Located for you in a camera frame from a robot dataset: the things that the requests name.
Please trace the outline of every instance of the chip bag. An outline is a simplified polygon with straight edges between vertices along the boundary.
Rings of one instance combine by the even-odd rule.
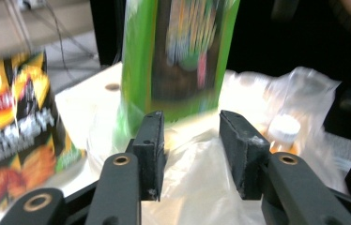
[[[0,209],[84,157],[65,130],[45,71],[44,52],[0,59]]]

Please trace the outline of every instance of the bottle cap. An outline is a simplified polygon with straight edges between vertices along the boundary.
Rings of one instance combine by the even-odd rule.
[[[275,141],[292,143],[296,140],[300,130],[300,123],[293,116],[281,114],[274,117],[268,128],[268,136]]]

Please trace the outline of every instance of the bottle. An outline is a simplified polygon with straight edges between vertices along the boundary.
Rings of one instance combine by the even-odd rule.
[[[298,150],[294,143],[298,137],[300,123],[293,116],[281,114],[275,116],[267,130],[267,140],[270,143],[269,151],[288,152],[294,155],[298,154]]]

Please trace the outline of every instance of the gray floor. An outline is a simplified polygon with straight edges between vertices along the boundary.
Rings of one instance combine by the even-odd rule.
[[[93,31],[64,39],[62,47],[61,50],[60,41],[45,46],[47,73],[55,93],[82,82],[101,70]]]

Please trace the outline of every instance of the green package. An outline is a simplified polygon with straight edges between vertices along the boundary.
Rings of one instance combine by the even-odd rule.
[[[145,114],[166,122],[218,106],[239,0],[129,0],[125,16],[123,132]]]

